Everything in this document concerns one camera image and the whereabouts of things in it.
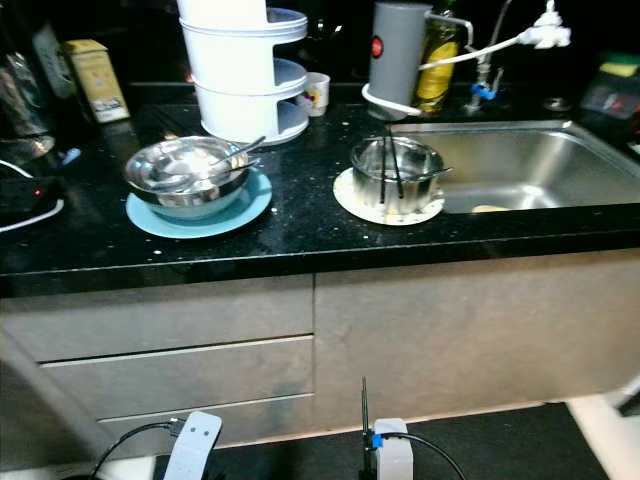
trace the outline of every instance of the black power strip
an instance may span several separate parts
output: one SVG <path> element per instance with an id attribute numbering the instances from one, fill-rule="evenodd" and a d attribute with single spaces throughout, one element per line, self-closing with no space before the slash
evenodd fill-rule
<path id="1" fill-rule="evenodd" d="M 60 198 L 59 177 L 0 179 L 0 227 L 47 213 Z"/>

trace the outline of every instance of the olive oil bottle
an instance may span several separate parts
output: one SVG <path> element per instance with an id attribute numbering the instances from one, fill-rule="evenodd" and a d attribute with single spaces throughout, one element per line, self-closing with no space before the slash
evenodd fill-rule
<path id="1" fill-rule="evenodd" d="M 438 15 L 453 17 L 456 0 L 442 0 L 436 11 Z M 424 42 L 424 53 L 421 63 L 437 62 L 458 54 L 458 29 L 456 25 L 440 20 L 430 20 Z M 435 114 L 442 110 L 454 64 L 440 65 L 423 70 L 418 75 L 414 98 L 414 106 L 427 114 Z"/>

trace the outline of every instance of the metal pot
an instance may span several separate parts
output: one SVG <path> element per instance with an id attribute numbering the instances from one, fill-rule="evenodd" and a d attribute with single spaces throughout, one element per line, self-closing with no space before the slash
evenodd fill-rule
<path id="1" fill-rule="evenodd" d="M 233 203 L 246 183 L 246 153 L 229 159 L 239 147 L 215 137 L 183 137 L 137 152 L 125 167 L 131 191 L 156 213 L 200 219 Z M 186 182 L 185 178 L 194 178 Z"/>
<path id="2" fill-rule="evenodd" d="M 391 139 L 398 162 L 402 196 Z M 443 168 L 442 157 L 433 148 L 404 137 L 367 138 L 353 147 L 351 163 L 356 200 L 389 215 L 408 214 L 425 207 L 433 199 L 437 176 L 448 171 Z"/>

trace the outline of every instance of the cardboard box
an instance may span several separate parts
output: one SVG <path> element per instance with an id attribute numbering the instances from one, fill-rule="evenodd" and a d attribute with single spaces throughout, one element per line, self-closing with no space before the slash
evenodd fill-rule
<path id="1" fill-rule="evenodd" d="M 95 40 L 70 40 L 63 47 L 98 123 L 128 118 L 129 110 L 107 48 Z"/>

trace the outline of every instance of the dark wall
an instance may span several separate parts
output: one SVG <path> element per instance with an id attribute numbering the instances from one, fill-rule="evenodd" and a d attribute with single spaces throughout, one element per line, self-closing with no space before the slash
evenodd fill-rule
<path id="1" fill-rule="evenodd" d="M 548 51 L 516 46 L 497 54 L 505 82 L 585 84 L 604 50 L 640 54 L 636 0 L 589 3 L 557 0 L 572 45 Z M 277 47 L 280 56 L 334 80 L 363 82 L 367 76 L 373 0 L 273 0 L 270 6 L 291 8 L 309 17 L 309 37 Z M 46 2 L 60 39 L 90 37 L 110 49 L 123 81 L 182 81 L 188 60 L 175 0 L 57 0 Z M 502 0 L 459 0 L 458 16 L 476 27 L 476 46 L 486 45 Z M 544 10 L 544 0 L 513 0 L 501 38 L 513 36 Z M 473 62 L 460 64 L 455 80 L 473 78 Z"/>

